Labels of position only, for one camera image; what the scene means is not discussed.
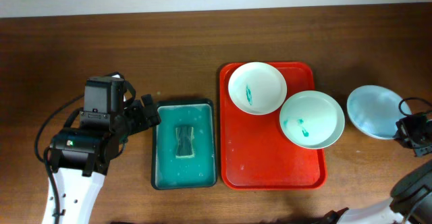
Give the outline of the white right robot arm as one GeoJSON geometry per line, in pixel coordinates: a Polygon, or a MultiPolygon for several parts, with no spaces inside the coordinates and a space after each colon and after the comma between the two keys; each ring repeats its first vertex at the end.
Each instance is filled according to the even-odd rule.
{"type": "MultiPolygon", "coordinates": [[[[426,113],[409,115],[397,123],[396,140],[421,157],[431,153],[431,120],[426,113]]],[[[430,223],[431,161],[403,177],[390,198],[367,208],[329,211],[326,224],[430,223]]]]}

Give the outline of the white plate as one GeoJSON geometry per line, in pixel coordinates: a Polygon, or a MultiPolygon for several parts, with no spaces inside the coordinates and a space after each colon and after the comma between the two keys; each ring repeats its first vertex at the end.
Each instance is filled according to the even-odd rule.
{"type": "Polygon", "coordinates": [[[293,144],[312,150],[326,148],[338,141],[345,122],[340,104],[316,90],[292,95],[279,113],[284,136],[293,144]]]}
{"type": "Polygon", "coordinates": [[[396,123],[405,117],[399,110],[401,101],[401,96],[382,86],[360,86],[348,96],[348,117],[362,133],[380,140],[393,140],[398,130],[396,123]]]}
{"type": "Polygon", "coordinates": [[[235,106],[251,115],[266,115],[276,111],[288,93],[281,72],[263,62],[245,63],[235,69],[227,89],[235,106]]]}

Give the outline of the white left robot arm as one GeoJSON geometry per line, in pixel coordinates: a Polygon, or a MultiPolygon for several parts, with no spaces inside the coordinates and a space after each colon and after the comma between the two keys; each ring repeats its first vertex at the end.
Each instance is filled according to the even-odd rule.
{"type": "Polygon", "coordinates": [[[88,223],[110,162],[124,152],[129,136],[161,123],[149,94],[125,102],[123,110],[97,114],[96,125],[75,128],[77,116],[88,115],[77,108],[52,138],[43,153],[49,180],[43,223],[88,223]]]}

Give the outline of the green cleaning sponge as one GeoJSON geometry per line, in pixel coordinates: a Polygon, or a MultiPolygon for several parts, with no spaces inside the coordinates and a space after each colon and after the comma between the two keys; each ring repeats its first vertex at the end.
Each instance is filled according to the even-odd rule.
{"type": "Polygon", "coordinates": [[[175,136],[178,142],[175,157],[177,159],[193,158],[195,156],[194,128],[190,125],[181,125],[175,129],[175,136]]]}

